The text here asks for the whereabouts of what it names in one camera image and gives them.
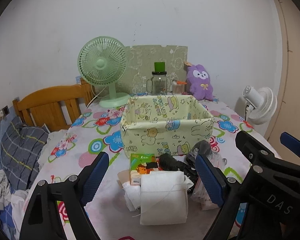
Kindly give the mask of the clear cartoon plastic bag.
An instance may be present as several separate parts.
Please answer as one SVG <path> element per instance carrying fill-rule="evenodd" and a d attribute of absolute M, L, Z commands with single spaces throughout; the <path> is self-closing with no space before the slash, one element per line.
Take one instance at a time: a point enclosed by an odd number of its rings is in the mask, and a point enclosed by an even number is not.
<path fill-rule="evenodd" d="M 227 164 L 227 160 L 223 158 L 218 152 L 212 151 L 212 153 L 209 153 L 206 156 L 214 167 L 219 168 L 221 171 L 224 170 L 225 165 Z M 198 181 L 194 187 L 191 199 L 194 202 L 200 203 L 203 211 L 218 208 L 218 205 L 214 204 L 211 201 L 209 194 L 200 178 L 198 178 Z"/>

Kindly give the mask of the grey drawstring pouch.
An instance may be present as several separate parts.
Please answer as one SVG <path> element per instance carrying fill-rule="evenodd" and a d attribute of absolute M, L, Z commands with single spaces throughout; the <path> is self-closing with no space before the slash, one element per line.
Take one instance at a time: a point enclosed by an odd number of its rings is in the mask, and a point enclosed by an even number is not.
<path fill-rule="evenodd" d="M 198 155 L 205 155 L 209 160 L 213 158 L 213 151 L 211 145 L 206 140 L 202 140 L 194 145 L 190 152 L 186 155 L 186 162 L 195 168 L 195 161 Z"/>

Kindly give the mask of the white cloth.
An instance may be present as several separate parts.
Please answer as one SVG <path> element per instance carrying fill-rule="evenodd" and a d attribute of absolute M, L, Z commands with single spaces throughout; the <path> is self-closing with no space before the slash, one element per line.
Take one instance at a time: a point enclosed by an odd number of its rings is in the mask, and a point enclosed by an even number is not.
<path fill-rule="evenodd" d="M 141 177 L 141 225 L 183 224 L 188 215 L 187 189 L 181 171 L 155 171 Z"/>
<path fill-rule="evenodd" d="M 125 182 L 122 184 L 123 190 L 125 192 L 124 198 L 126 201 L 126 206 L 130 212 L 136 211 L 141 207 L 141 187 L 140 185 L 130 185 L 130 182 Z"/>

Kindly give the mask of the black bag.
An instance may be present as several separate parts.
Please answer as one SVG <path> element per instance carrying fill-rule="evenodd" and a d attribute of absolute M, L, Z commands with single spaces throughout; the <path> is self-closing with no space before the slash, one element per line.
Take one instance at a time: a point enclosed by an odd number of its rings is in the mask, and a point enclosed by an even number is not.
<path fill-rule="evenodd" d="M 193 193 L 194 187 L 198 181 L 198 174 L 194 168 L 192 168 L 191 166 L 189 166 L 188 164 L 186 164 L 182 161 L 175 159 L 173 156 L 171 156 L 170 154 L 167 154 L 167 153 L 162 154 L 159 157 L 159 167 L 163 171 L 181 171 L 181 172 L 183 172 L 185 174 L 185 176 L 187 176 L 187 178 L 189 178 L 189 180 L 194 183 L 194 185 L 191 186 L 187 191 L 188 194 Z"/>

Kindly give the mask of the beige door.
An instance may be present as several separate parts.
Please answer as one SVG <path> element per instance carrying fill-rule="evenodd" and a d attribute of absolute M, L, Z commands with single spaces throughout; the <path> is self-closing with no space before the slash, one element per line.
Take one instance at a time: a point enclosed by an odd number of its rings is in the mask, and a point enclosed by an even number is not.
<path fill-rule="evenodd" d="M 292 0 L 274 0 L 282 35 L 282 72 L 278 105 L 266 131 L 280 157 L 300 165 L 300 158 L 280 142 L 288 132 L 300 140 L 300 11 Z"/>

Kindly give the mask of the grey plaid pillow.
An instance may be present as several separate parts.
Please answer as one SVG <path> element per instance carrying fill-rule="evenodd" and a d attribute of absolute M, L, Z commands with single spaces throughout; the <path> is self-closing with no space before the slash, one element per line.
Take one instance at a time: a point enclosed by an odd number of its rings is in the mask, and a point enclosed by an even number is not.
<path fill-rule="evenodd" d="M 18 116 L 10 122 L 0 142 L 0 162 L 14 190 L 25 191 L 32 186 L 48 135 L 46 127 L 28 126 Z"/>

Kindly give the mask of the white crumpled cloth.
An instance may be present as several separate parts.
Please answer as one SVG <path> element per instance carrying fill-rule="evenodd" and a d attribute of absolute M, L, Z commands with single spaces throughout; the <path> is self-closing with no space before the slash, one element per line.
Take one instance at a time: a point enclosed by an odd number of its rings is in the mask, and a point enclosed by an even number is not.
<path fill-rule="evenodd" d="M 130 212 L 136 211 L 141 207 L 141 187 L 140 185 L 130 185 L 130 182 L 125 182 L 122 184 L 123 190 L 125 192 L 124 198 L 126 201 L 126 206 Z"/>

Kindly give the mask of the yellow cartoon fabric box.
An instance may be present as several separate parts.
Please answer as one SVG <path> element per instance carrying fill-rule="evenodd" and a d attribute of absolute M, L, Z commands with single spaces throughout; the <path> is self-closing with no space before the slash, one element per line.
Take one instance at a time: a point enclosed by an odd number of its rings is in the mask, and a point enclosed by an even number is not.
<path fill-rule="evenodd" d="M 132 96 L 120 122 L 127 157 L 188 154 L 197 142 L 210 140 L 213 125 L 213 115 L 191 95 Z"/>

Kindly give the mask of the floral tablecloth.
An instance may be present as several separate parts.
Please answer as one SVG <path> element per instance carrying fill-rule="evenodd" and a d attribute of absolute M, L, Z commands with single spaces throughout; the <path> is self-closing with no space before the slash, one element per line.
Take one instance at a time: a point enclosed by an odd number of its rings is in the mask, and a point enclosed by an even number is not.
<path fill-rule="evenodd" d="M 199 102 L 214 117 L 210 143 L 212 150 L 227 160 L 224 174 L 243 181 L 250 163 L 236 148 L 236 134 L 246 131 L 264 146 L 269 146 L 269 143 L 225 103 L 217 99 Z M 202 239 L 216 211 L 203 211 L 197 202 L 189 203 L 187 221 L 183 224 L 141 225 L 137 213 L 129 211 L 117 176 L 129 167 L 129 157 L 125 154 L 121 138 L 123 110 L 123 107 L 91 105 L 68 129 L 63 139 L 50 147 L 37 179 L 63 182 L 69 176 L 79 174 L 100 152 L 106 152 L 109 168 L 95 197 L 85 207 L 102 239 Z"/>

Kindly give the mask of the cotton swab jar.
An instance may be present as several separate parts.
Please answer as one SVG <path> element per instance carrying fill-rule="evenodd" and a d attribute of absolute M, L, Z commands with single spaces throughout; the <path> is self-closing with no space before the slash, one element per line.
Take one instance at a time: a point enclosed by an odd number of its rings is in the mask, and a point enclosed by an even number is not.
<path fill-rule="evenodd" d="M 186 92 L 186 85 L 187 85 L 187 82 L 173 80 L 172 81 L 172 94 L 173 95 L 184 94 Z"/>

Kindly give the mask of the glass mason jar mug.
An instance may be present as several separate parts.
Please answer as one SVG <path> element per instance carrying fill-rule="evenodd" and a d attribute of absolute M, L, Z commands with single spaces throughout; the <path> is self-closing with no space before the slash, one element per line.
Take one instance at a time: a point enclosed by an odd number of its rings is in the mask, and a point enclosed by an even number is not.
<path fill-rule="evenodd" d="M 146 92 L 151 95 L 167 95 L 167 72 L 152 72 L 151 78 L 146 80 Z"/>

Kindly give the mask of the green cup on jar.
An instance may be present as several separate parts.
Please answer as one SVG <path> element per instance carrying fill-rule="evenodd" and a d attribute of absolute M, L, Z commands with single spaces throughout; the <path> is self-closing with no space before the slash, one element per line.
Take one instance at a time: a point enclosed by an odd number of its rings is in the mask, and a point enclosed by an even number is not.
<path fill-rule="evenodd" d="M 155 62 L 154 63 L 154 71 L 156 73 L 165 72 L 165 62 Z"/>

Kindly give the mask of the green patterned cardboard panel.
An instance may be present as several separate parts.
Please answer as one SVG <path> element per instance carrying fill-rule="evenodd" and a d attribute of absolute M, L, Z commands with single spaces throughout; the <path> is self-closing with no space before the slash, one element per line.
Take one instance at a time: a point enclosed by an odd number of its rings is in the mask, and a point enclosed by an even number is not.
<path fill-rule="evenodd" d="M 187 61 L 187 46 L 141 45 L 125 48 L 127 69 L 116 88 L 120 92 L 138 94 L 146 92 L 146 80 L 152 76 L 156 62 L 165 63 L 168 91 L 171 81 L 186 80 L 184 63 Z"/>

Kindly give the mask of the green desk fan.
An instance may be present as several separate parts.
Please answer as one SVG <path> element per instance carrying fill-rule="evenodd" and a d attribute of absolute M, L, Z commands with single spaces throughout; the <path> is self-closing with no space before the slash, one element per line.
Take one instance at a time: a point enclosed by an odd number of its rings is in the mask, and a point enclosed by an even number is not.
<path fill-rule="evenodd" d="M 125 46 L 117 39 L 99 36 L 88 41 L 80 50 L 77 66 L 81 77 L 92 86 L 108 87 L 109 94 L 100 99 L 103 108 L 127 103 L 130 95 L 117 92 L 115 83 L 125 74 L 128 58 Z"/>

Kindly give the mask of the wall power socket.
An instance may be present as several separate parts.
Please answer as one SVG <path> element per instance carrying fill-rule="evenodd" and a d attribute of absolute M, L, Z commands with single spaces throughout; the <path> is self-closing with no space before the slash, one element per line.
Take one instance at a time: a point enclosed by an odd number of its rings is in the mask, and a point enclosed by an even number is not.
<path fill-rule="evenodd" d="M 0 110 L 0 121 L 2 119 L 4 119 L 7 115 L 9 115 L 9 113 L 10 113 L 10 110 L 9 110 L 8 106 L 5 106 L 4 108 L 2 108 Z"/>

